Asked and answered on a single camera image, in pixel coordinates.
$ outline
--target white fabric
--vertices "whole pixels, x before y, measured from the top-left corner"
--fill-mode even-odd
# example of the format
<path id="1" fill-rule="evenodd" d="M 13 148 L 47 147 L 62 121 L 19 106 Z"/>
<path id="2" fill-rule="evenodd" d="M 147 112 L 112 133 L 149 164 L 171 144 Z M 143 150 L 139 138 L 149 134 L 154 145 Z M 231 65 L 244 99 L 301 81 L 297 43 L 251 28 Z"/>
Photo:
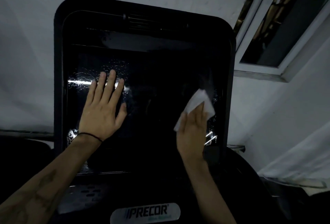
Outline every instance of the white fabric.
<path id="1" fill-rule="evenodd" d="M 191 99 L 188 101 L 186 107 L 184 108 L 184 112 L 189 114 L 192 110 L 194 110 L 198 105 L 200 105 L 202 102 L 204 102 L 204 112 L 208 113 L 207 119 L 211 118 L 216 114 L 214 111 L 212 102 L 210 98 L 208 97 L 205 90 L 198 89 L 196 93 L 191 97 Z M 181 123 L 181 116 L 176 123 L 174 127 L 174 131 L 178 131 Z"/>

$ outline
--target hand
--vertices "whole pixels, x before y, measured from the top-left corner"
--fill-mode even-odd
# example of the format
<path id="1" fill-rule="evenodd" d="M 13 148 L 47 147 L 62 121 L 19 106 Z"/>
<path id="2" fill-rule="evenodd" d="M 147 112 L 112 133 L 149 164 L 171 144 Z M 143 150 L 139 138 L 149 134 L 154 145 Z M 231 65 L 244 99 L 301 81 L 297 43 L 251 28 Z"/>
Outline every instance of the hand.
<path id="1" fill-rule="evenodd" d="M 177 148 L 183 162 L 202 161 L 206 141 L 207 113 L 204 103 L 188 115 L 181 114 L 181 124 L 177 132 Z"/>
<path id="2" fill-rule="evenodd" d="M 117 88 L 112 93 L 116 72 L 114 70 L 110 71 L 108 83 L 104 88 L 106 77 L 107 74 L 101 72 L 98 84 L 96 84 L 96 81 L 93 81 L 90 85 L 79 123 L 80 133 L 90 133 L 101 140 L 105 140 L 113 135 L 121 127 L 127 115 L 126 103 L 123 103 L 119 109 L 118 116 L 115 117 L 116 106 L 124 88 L 124 79 L 119 80 Z"/>

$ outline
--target person's left hand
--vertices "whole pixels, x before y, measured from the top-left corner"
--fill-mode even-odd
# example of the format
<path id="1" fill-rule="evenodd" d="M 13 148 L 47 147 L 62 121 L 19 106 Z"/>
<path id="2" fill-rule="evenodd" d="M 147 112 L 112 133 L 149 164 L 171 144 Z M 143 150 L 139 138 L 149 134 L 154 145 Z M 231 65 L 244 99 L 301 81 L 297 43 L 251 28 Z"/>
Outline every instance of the person's left hand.
<path id="1" fill-rule="evenodd" d="M 115 117 L 116 106 L 124 88 L 124 79 L 119 80 L 117 88 L 112 93 L 116 72 L 110 71 L 108 83 L 104 87 L 106 77 L 107 74 L 101 72 L 98 84 L 94 80 L 90 85 L 79 123 L 80 133 L 90 133 L 101 140 L 113 135 L 121 127 L 127 115 L 126 103 L 123 103 Z"/>

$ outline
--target forearm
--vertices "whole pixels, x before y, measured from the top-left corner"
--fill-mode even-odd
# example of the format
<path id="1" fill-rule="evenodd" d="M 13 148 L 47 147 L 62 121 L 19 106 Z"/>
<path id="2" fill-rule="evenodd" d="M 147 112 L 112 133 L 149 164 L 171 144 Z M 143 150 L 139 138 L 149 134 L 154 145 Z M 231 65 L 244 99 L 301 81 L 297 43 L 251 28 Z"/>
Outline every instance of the forearm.
<path id="1" fill-rule="evenodd" d="M 201 213 L 208 223 L 236 223 L 204 160 L 184 161 Z"/>
<path id="2" fill-rule="evenodd" d="M 79 135 L 47 167 L 0 205 L 0 223 L 47 223 L 82 164 L 97 149 L 93 137 Z"/>

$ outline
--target white window frame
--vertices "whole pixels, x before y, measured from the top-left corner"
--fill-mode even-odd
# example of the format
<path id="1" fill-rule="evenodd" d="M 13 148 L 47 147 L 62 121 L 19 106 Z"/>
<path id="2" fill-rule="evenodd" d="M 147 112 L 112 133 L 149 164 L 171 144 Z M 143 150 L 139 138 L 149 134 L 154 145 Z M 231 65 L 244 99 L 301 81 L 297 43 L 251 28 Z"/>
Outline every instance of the white window frame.
<path id="1" fill-rule="evenodd" d="M 330 0 L 328 0 L 319 12 L 319 14 L 314 18 L 312 23 L 308 26 L 307 30 L 301 35 L 294 47 L 291 49 L 291 51 L 287 54 L 287 56 L 277 68 L 240 63 L 247 47 L 249 46 L 255 32 L 257 31 L 260 23 L 265 17 L 272 2 L 273 0 L 253 0 L 252 5 L 236 37 L 237 48 L 235 57 L 235 70 L 282 75 L 285 69 L 291 63 L 291 61 L 296 57 L 296 55 L 311 38 L 317 28 L 330 14 Z"/>

